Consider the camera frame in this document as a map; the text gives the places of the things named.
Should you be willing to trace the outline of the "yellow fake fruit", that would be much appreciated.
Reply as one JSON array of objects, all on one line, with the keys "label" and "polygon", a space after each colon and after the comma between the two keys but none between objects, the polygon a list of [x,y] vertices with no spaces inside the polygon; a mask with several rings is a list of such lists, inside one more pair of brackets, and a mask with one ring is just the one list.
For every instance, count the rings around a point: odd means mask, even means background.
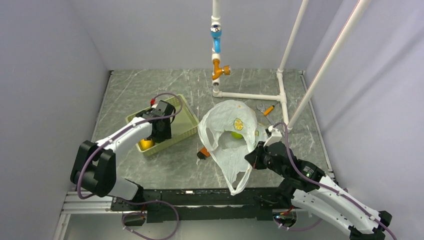
[{"label": "yellow fake fruit", "polygon": [[140,146],[140,149],[142,151],[146,151],[146,150],[152,148],[154,145],[155,145],[155,142],[151,139],[142,139],[139,142],[139,146]]}]

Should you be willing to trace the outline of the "white plastic bag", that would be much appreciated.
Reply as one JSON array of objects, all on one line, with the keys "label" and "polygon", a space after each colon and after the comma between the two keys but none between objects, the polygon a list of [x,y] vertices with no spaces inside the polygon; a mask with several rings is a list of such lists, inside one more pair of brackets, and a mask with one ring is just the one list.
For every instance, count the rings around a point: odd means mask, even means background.
[{"label": "white plastic bag", "polygon": [[[256,113],[238,100],[217,103],[198,124],[198,136],[212,159],[220,167],[232,196],[241,193],[253,167],[245,160],[258,142],[267,140],[267,127],[258,122]],[[235,139],[231,132],[243,135]]]}]

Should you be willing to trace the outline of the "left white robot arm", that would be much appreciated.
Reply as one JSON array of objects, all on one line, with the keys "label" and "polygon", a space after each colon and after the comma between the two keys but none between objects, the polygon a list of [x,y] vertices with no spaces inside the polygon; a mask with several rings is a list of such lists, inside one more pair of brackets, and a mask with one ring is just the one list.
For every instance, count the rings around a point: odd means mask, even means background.
[{"label": "left white robot arm", "polygon": [[84,141],[78,148],[70,181],[78,191],[85,189],[98,197],[121,198],[129,209],[139,209],[145,200],[144,188],[118,176],[118,161],[141,140],[161,143],[171,139],[171,123],[177,113],[172,104],[159,100],[112,135],[97,142]]}]

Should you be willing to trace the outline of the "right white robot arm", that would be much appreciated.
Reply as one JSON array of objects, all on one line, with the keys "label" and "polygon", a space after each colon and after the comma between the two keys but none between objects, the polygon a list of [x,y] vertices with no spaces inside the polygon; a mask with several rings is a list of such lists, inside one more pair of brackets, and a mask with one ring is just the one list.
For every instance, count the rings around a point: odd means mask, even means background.
[{"label": "right white robot arm", "polygon": [[354,199],[315,164],[298,159],[282,142],[261,141],[245,160],[256,170],[269,169],[283,178],[272,200],[280,207],[303,208],[333,224],[351,240],[383,240],[392,215]]}]

